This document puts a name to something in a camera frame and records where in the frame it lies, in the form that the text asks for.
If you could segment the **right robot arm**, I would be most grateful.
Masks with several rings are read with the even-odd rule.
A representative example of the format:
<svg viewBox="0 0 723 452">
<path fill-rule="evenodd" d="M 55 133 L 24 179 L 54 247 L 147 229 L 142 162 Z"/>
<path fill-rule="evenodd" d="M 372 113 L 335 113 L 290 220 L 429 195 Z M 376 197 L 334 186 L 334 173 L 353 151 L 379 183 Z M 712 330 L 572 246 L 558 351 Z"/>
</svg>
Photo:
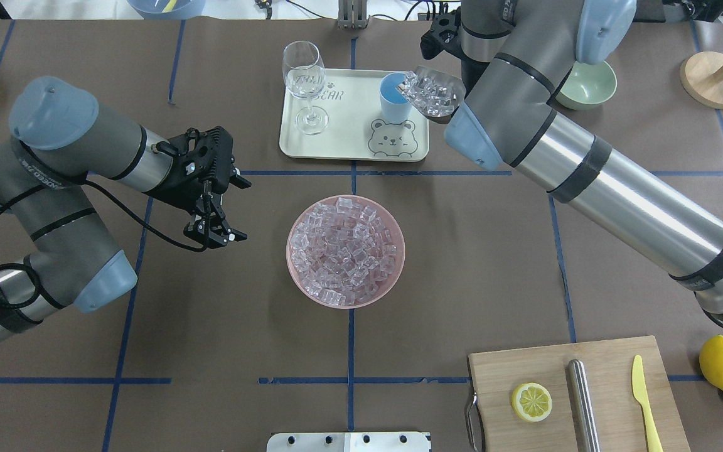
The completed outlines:
<svg viewBox="0 0 723 452">
<path fill-rule="evenodd" d="M 462 1 L 466 96 L 447 145 L 486 171 L 531 178 L 694 293 L 723 327 L 723 221 L 551 106 L 573 65 L 599 63 L 630 28 L 634 1 Z"/>
</svg>

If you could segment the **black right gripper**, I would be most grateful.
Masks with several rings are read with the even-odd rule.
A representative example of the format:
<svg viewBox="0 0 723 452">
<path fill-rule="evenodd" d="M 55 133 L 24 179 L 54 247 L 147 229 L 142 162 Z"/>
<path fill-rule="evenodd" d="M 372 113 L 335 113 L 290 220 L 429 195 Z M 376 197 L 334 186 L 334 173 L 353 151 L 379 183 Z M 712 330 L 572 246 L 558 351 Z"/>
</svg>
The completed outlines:
<svg viewBox="0 0 723 452">
<path fill-rule="evenodd" d="M 430 28 L 420 38 L 420 51 L 424 60 L 433 60 L 445 52 L 464 60 L 460 43 L 460 10 L 452 9 L 433 18 Z"/>
</svg>

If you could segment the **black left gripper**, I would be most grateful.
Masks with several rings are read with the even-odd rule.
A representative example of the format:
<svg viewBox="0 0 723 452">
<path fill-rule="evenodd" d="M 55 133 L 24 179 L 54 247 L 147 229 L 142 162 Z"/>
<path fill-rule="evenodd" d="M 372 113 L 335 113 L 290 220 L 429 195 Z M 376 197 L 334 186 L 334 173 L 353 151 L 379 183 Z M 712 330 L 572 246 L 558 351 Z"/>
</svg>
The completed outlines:
<svg viewBox="0 0 723 452">
<path fill-rule="evenodd" d="M 153 151 L 169 156 L 171 165 L 151 196 L 175 208 L 192 211 L 184 228 L 185 237 L 201 244 L 202 249 L 247 240 L 247 234 L 230 226 L 219 202 L 197 207 L 206 182 L 215 195 L 225 193 L 230 184 L 239 189 L 252 186 L 235 167 L 233 137 L 226 129 L 216 126 L 201 132 L 189 128 L 169 141 L 159 141 Z"/>
</svg>

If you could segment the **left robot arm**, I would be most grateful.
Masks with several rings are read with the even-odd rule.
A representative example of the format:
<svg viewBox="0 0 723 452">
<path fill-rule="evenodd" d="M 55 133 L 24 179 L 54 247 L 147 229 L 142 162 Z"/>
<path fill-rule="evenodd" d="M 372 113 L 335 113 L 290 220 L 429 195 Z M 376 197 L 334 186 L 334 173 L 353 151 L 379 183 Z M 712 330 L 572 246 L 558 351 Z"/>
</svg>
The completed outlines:
<svg viewBox="0 0 723 452">
<path fill-rule="evenodd" d="M 247 235 L 222 207 L 230 188 L 249 188 L 222 127 L 170 139 L 51 75 L 29 83 L 0 143 L 0 215 L 12 213 L 36 251 L 0 264 L 0 342 L 67 306 L 89 313 L 130 292 L 137 273 L 92 206 L 90 173 L 123 183 L 190 215 L 193 252 Z"/>
</svg>

